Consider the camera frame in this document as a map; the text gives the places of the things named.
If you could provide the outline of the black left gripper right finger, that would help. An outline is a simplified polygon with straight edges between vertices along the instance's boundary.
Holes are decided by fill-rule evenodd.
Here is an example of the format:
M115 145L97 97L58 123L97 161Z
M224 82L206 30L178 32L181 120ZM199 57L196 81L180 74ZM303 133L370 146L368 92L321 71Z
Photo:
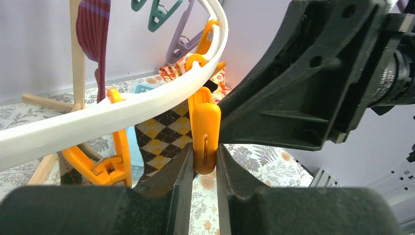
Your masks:
M400 235L385 200L369 188L272 188L217 150L223 235Z

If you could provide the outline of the white plastic clip hanger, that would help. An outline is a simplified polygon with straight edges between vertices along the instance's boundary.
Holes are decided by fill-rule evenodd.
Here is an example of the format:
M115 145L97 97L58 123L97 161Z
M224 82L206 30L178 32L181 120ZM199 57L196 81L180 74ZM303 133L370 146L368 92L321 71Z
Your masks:
M201 76L203 86L205 76L210 78L221 59L228 40L229 24L219 1L203 0L201 5L211 19L219 22L213 27L212 44L205 54L207 63L201 67L201 72L196 72ZM192 69L198 65L194 62ZM198 81L192 85L187 83L183 75L142 94L123 93L122 101L118 103L103 100L80 111L2 130L0 168L7 170L151 119L185 101L200 89L199 86Z

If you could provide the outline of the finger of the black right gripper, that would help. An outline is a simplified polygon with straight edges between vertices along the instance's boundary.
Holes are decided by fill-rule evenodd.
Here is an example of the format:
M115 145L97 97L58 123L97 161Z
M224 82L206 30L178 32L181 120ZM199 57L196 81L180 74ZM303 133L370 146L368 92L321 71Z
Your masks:
M219 103L219 142L318 151L344 142L371 101L385 0L294 0L271 45Z

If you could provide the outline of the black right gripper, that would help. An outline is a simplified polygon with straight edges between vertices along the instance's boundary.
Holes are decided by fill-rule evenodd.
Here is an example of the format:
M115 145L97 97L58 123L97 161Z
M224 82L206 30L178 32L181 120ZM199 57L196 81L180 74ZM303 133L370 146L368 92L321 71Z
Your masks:
M415 102L415 12L389 13L357 82L337 115L337 142L357 128L367 108L382 116Z

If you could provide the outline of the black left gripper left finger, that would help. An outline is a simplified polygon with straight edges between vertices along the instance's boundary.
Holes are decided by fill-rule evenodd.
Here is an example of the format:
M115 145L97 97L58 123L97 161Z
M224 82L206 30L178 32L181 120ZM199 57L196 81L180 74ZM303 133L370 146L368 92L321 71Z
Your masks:
M26 186L0 205L3 235L185 235L189 229L193 149L134 188Z

